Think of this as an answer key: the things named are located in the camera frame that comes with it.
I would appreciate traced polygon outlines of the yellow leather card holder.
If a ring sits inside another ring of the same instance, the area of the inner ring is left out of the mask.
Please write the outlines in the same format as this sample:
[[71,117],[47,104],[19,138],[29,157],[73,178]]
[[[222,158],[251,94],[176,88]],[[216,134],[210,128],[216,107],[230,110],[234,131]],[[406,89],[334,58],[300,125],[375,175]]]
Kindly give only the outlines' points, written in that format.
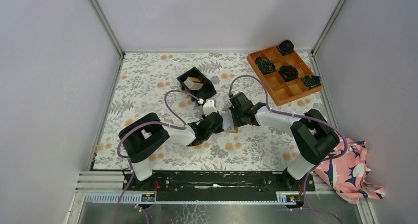
[[238,133],[238,127],[234,125],[232,115],[230,113],[222,113],[221,116],[223,119],[223,131],[225,133]]

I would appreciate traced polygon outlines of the black plastic card box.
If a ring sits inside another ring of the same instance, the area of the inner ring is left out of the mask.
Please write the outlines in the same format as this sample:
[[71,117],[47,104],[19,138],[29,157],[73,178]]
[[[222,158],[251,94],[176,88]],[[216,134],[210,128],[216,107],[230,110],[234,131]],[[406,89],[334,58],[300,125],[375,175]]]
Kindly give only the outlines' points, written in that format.
[[191,96],[191,100],[197,103],[199,100],[212,98],[216,94],[216,89],[213,83],[202,74],[196,67],[193,67],[185,73],[178,76],[177,81],[180,83],[180,87],[183,91],[186,91],[196,98]]

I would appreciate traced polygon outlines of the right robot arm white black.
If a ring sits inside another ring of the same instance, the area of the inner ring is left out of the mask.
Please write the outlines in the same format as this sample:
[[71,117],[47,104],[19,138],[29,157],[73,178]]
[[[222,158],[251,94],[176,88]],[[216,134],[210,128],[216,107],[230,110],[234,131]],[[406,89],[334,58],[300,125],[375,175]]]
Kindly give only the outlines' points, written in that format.
[[299,155],[284,170],[284,187],[296,190],[302,178],[339,144],[340,139],[329,127],[322,114],[311,109],[304,115],[295,115],[269,109],[265,103],[253,104],[244,93],[229,93],[230,112],[234,126],[270,127],[291,133]]

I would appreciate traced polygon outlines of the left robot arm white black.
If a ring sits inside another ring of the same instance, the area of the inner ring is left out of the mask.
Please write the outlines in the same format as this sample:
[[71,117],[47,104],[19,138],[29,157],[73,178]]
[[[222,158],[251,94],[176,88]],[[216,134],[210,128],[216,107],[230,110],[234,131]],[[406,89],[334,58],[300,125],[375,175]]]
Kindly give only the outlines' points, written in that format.
[[134,184],[142,190],[153,183],[149,157],[163,144],[194,147],[207,141],[211,135],[223,131],[223,118],[213,112],[185,127],[162,122],[154,112],[149,113],[119,132],[120,144],[127,153],[135,173]]

